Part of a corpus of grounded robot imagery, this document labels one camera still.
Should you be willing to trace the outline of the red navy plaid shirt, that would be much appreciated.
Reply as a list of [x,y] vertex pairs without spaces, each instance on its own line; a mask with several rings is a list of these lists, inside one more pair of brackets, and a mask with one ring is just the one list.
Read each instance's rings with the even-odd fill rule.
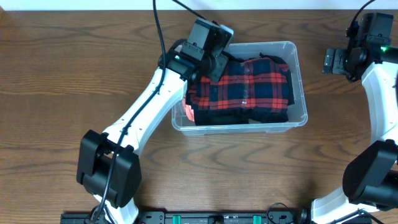
[[279,57],[230,61],[219,81],[207,77],[191,86],[185,103],[194,110],[254,109],[285,112],[294,104],[292,74]]

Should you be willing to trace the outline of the clear plastic storage bin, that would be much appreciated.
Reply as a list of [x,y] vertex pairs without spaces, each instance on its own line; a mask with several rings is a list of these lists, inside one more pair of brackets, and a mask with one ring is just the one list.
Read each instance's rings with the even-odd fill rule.
[[250,121],[248,124],[197,126],[187,118],[183,104],[179,101],[171,110],[172,126],[186,136],[228,133],[284,133],[291,128],[305,125],[308,121],[307,106],[300,73],[299,58],[296,45],[290,41],[252,42],[230,44],[227,52],[241,59],[257,57],[260,53],[276,56],[284,60],[289,66],[292,80],[294,104],[287,109],[289,120],[285,123],[258,123]]

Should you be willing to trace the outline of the large black garment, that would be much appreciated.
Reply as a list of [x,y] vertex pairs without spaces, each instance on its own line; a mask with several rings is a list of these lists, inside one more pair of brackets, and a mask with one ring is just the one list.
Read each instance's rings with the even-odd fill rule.
[[[229,62],[246,61],[241,58],[236,58],[231,54],[228,54],[227,56],[229,58]],[[257,58],[264,56],[266,55],[260,53]],[[271,113],[263,110],[254,110],[254,109],[247,110],[242,108],[236,110],[221,110],[221,111],[194,110],[194,115],[195,115],[194,123],[197,126],[248,124],[250,121],[257,121],[260,123],[285,123],[289,120],[289,117],[287,115],[287,110],[281,113]]]

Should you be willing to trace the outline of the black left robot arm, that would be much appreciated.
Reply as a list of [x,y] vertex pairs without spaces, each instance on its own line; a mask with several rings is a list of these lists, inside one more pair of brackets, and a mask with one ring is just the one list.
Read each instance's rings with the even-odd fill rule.
[[102,133],[89,130],[81,139],[76,180],[99,200],[89,223],[100,213],[109,223],[134,223],[134,203],[142,180],[139,157],[169,110],[201,76],[216,79],[228,62],[224,54],[234,32],[224,25],[195,24],[187,40],[164,50],[152,80],[132,106]]

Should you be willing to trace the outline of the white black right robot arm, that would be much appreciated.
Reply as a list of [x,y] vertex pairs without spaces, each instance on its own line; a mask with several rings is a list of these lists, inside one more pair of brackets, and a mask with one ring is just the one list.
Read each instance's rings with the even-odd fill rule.
[[374,212],[397,208],[397,48],[388,31],[350,28],[346,35],[341,65],[366,91],[371,143],[348,164],[341,187],[286,214],[292,223],[379,223]]

